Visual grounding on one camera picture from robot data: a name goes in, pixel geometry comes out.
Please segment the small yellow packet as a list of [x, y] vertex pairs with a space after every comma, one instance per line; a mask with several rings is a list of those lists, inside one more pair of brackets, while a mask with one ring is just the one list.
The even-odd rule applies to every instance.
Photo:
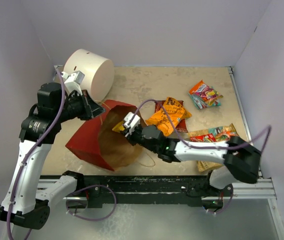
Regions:
[[120, 121], [119, 123], [117, 123], [113, 128], [112, 128], [112, 131], [113, 132], [116, 132], [116, 133], [121, 133], [122, 131], [125, 130], [125, 127], [124, 127], [124, 121]]

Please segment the orange yellow snack bag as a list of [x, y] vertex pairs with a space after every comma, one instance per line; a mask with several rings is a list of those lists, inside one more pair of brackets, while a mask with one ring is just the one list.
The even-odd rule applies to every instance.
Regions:
[[145, 120], [145, 123], [148, 126], [155, 125], [166, 137], [175, 131], [173, 126], [176, 129], [181, 120], [189, 119], [192, 116], [184, 107], [184, 101], [176, 100], [173, 97], [167, 97], [160, 107], [161, 109]]

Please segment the red paper bag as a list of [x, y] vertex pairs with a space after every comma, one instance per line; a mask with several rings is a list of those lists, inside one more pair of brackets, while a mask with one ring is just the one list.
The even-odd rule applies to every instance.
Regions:
[[65, 146], [80, 160], [115, 172], [137, 162], [143, 152], [140, 145], [131, 145], [121, 133], [113, 131], [137, 107], [112, 99], [99, 103], [105, 112], [85, 121]]

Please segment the red Doritos bag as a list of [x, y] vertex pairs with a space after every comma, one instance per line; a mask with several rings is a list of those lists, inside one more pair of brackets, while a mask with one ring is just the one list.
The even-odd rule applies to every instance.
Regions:
[[[165, 103], [165, 100], [158, 100], [154, 107], [154, 112], [156, 113], [161, 109], [161, 106]], [[176, 129], [179, 133], [188, 133], [186, 120], [182, 119], [179, 124], [176, 126]]]

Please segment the gold chips bag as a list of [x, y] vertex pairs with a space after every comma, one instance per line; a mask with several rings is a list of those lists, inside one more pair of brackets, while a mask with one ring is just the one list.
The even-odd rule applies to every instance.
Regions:
[[[221, 142], [224, 140], [220, 140], [218, 137], [220, 135], [220, 132], [222, 130], [223, 126], [219, 127], [213, 127], [213, 128], [208, 128], [208, 129], [203, 129], [203, 130], [196, 130], [188, 133], [189, 139], [191, 136], [200, 136], [200, 135], [206, 135], [206, 134], [213, 134], [216, 142]], [[208, 162], [208, 161], [198, 161], [197, 162], [197, 168], [200, 173], [207, 172], [207, 171], [212, 171], [215, 169], [218, 169], [222, 167], [223, 165], [220, 163], [215, 163], [215, 162]]]

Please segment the red snack packet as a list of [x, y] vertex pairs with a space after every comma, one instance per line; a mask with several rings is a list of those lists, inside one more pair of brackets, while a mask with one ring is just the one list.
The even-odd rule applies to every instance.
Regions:
[[190, 140], [192, 142], [200, 142], [200, 143], [214, 143], [214, 142], [216, 142], [216, 139], [215, 139], [215, 137], [212, 133], [191, 136]]

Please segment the teal candy packet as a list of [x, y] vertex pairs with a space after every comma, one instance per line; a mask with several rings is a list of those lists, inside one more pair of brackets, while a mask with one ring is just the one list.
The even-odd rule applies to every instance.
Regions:
[[206, 109], [206, 108], [211, 108], [211, 107], [218, 107], [221, 106], [221, 102], [220, 100], [216, 100], [212, 105], [208, 105], [207, 103], [205, 103], [202, 99], [200, 99], [199, 97], [197, 97], [196, 95], [193, 94], [188, 94], [190, 96], [190, 98], [192, 99], [195, 107], [198, 110], [202, 110], [202, 109]]

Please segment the orange Fox's candy bag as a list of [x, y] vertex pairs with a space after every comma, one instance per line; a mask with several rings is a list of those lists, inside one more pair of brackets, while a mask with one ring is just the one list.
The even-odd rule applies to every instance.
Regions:
[[205, 98], [205, 92], [214, 90], [213, 88], [209, 87], [206, 83], [204, 83], [203, 80], [199, 81], [195, 86], [193, 86], [189, 90], [189, 94], [195, 95], [197, 97], [200, 97], [204, 101], [206, 100]]

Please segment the colourful candy packet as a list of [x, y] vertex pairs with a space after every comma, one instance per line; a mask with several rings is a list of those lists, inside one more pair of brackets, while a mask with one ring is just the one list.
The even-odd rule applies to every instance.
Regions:
[[205, 92], [205, 103], [211, 106], [216, 100], [223, 98], [224, 96], [215, 90], [209, 90]]

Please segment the orange small snack packet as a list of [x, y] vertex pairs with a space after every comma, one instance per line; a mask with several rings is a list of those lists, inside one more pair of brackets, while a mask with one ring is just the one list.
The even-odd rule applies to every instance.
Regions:
[[234, 126], [233, 123], [231, 123], [230, 125], [228, 126], [223, 126], [222, 127], [222, 130], [219, 134], [219, 137], [218, 139], [221, 140], [221, 141], [228, 141], [231, 137], [238, 137], [239, 134]]

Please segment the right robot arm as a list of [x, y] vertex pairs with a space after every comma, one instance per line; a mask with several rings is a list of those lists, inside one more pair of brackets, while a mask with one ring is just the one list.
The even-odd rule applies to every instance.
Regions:
[[239, 136], [220, 142], [193, 142], [166, 137], [154, 125], [142, 127], [140, 124], [134, 129], [125, 128], [121, 134], [131, 145], [140, 145], [167, 163], [203, 161], [221, 164], [204, 183], [204, 190], [210, 196], [235, 182], [256, 184], [259, 178], [261, 152]]

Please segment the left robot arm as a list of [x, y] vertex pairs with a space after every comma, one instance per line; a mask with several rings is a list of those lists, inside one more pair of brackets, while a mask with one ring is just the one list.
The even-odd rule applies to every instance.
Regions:
[[83, 194], [83, 174], [69, 170], [45, 190], [37, 191], [38, 183], [62, 123], [74, 118], [91, 120], [105, 111], [87, 90], [67, 94], [56, 82], [40, 87], [37, 103], [21, 124], [18, 160], [8, 192], [0, 204], [0, 221], [39, 230], [47, 222], [51, 208], [62, 198]]

